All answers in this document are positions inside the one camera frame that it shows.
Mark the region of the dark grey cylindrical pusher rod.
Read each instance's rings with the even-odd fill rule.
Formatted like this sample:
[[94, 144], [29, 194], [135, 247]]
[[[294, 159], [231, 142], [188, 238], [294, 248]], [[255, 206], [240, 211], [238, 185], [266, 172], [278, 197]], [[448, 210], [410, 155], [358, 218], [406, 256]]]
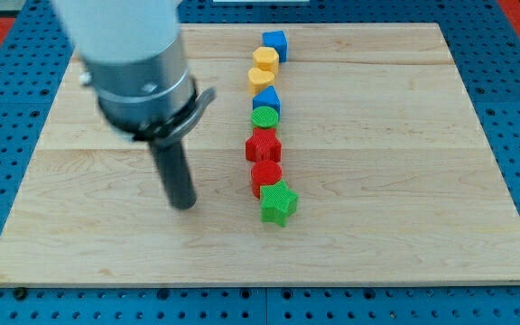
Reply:
[[152, 141], [148, 145], [171, 206], [178, 210], [193, 207], [197, 196], [182, 143]]

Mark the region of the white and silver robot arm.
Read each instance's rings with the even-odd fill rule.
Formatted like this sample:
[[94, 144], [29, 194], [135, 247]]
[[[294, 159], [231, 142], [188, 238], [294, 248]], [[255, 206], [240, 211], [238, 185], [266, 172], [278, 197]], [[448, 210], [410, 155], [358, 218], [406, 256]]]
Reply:
[[83, 61], [98, 107], [115, 129], [146, 142], [175, 209], [197, 200], [181, 143], [216, 91], [198, 91], [178, 2], [52, 0]]

